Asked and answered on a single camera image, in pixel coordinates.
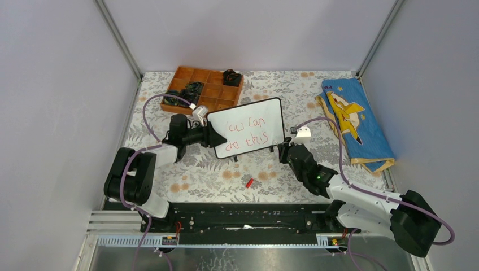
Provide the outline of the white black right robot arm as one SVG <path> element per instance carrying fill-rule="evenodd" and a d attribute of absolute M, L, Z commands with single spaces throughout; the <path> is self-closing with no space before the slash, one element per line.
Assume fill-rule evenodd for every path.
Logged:
<path fill-rule="evenodd" d="M 431 217 L 434 211 L 421 194 L 346 183 L 339 172 L 318 164 L 304 145 L 292 143 L 290 137 L 277 147 L 280 163 L 287 164 L 309 192 L 332 200 L 324 217 L 327 230 L 371 231 L 394 240 L 414 256 L 428 254 L 441 224 Z"/>

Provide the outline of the red marker cap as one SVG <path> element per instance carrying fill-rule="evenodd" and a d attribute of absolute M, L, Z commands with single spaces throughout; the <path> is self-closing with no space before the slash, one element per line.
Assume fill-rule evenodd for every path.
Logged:
<path fill-rule="evenodd" d="M 249 179 L 249 181 L 246 184 L 246 187 L 249 188 L 252 185 L 253 182 L 254 182 L 253 178 Z"/>

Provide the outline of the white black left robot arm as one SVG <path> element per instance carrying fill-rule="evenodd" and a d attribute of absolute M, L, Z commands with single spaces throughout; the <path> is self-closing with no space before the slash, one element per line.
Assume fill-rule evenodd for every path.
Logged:
<path fill-rule="evenodd" d="M 154 225 L 168 232 L 175 226 L 175 217 L 169 213 L 169 201 L 153 192 L 155 168 L 180 161 L 189 145 L 198 143 L 213 148 L 226 142 L 211 122 L 191 126 L 185 115 L 175 114 L 170 119 L 164 142 L 138 151 L 127 147 L 118 149 L 104 183 L 104 195 L 154 217 Z"/>

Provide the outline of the small black-framed whiteboard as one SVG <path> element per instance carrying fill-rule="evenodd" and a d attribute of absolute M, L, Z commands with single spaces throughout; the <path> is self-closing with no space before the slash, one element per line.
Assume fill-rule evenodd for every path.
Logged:
<path fill-rule="evenodd" d="M 218 159 L 270 148 L 285 138 L 281 99 L 278 97 L 209 113 L 207 121 L 226 139 L 214 147 Z"/>

